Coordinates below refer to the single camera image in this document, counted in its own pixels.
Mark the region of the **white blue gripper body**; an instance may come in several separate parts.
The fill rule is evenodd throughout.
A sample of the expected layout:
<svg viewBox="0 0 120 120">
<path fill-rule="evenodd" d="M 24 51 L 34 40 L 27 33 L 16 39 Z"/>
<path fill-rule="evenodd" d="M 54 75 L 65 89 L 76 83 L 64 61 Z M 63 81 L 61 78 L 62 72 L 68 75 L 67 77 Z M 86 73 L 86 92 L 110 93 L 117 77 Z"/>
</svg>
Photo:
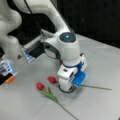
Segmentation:
<svg viewBox="0 0 120 120">
<path fill-rule="evenodd" d="M 84 70 L 87 67 L 87 61 L 84 54 L 80 55 L 81 62 L 75 67 L 66 67 L 61 65 L 57 75 L 59 89 L 64 93 L 74 92 L 84 81 L 86 73 Z"/>
</svg>

